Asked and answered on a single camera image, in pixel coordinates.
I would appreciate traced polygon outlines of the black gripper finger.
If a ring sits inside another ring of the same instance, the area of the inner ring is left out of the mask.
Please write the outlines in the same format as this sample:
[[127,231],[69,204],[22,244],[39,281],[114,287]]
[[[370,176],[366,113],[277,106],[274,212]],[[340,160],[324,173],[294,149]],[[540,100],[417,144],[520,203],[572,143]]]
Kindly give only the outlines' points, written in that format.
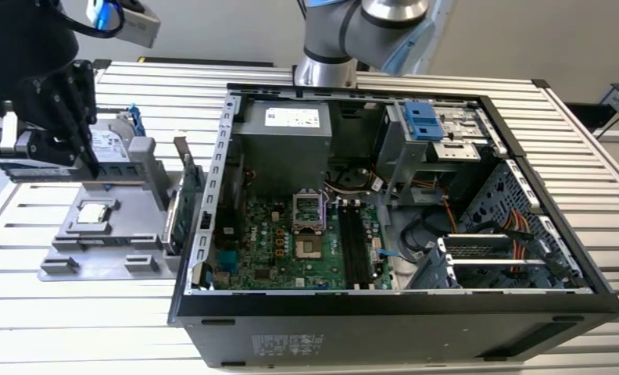
[[61,135],[67,133],[69,124],[87,122],[85,135],[70,141],[79,155],[70,168],[14,168],[17,180],[94,180],[98,175],[97,157],[91,150],[89,127],[97,120],[93,64],[75,60],[47,77],[22,81],[14,100],[14,112],[19,120]]
[[87,122],[69,124],[67,133],[61,135],[43,130],[18,119],[14,112],[2,117],[0,126],[1,168],[70,168],[77,162],[79,150],[70,141],[71,131],[85,135]]

